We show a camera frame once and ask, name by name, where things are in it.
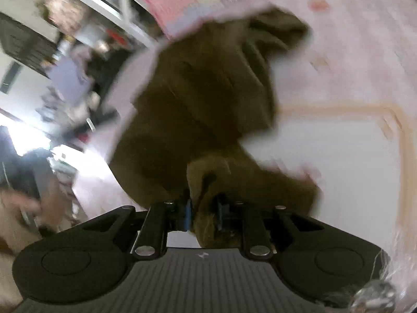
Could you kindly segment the lavender folded clothes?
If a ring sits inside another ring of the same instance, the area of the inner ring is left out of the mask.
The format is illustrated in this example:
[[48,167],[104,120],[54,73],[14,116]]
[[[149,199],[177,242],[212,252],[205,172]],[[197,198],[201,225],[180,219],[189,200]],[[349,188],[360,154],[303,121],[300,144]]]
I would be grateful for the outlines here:
[[92,88],[93,79],[86,72],[92,56],[89,46],[77,45],[47,70],[52,86],[70,106],[78,105]]

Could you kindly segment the pink checkered desk mat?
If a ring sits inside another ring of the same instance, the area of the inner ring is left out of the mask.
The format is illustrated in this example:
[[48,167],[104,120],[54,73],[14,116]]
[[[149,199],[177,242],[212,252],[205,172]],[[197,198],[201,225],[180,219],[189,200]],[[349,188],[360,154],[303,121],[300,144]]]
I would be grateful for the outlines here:
[[[121,67],[105,99],[105,107],[114,107],[120,119],[93,137],[94,147],[105,154],[105,160],[85,166],[76,178],[76,194],[89,216],[118,205],[140,206],[121,188],[109,162],[136,114],[135,100],[150,81],[158,55],[202,25],[162,43],[152,55],[130,57]],[[272,64],[296,55],[310,33],[296,49],[269,58],[270,77]],[[284,206],[258,209],[266,216],[271,234],[274,254],[269,260],[276,262],[283,282],[309,300],[330,305],[336,304],[339,294],[370,281],[389,281],[400,293],[415,287],[416,255],[411,251],[411,225],[406,219],[406,212],[415,209],[408,151],[399,150],[399,188],[391,196],[385,194],[387,180],[379,165],[368,168],[347,154],[353,138],[349,125],[371,121],[381,134],[387,134],[389,125],[382,120],[395,111],[384,105],[299,105],[279,110],[278,90],[271,83],[275,124],[268,131],[242,138],[240,145],[264,169],[297,178],[309,176],[320,190],[308,215]]]

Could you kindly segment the dark olive brown garment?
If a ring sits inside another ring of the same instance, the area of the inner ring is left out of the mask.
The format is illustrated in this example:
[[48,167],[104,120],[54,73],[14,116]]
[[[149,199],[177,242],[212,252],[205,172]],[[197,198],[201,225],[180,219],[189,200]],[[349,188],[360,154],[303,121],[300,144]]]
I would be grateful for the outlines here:
[[190,200],[192,232],[204,248],[239,245],[234,230],[218,227],[221,198],[308,215],[320,193],[314,181],[264,169],[240,140],[274,126],[269,58],[296,49],[309,32],[271,8],[209,21],[168,45],[109,162],[121,188],[144,208]]

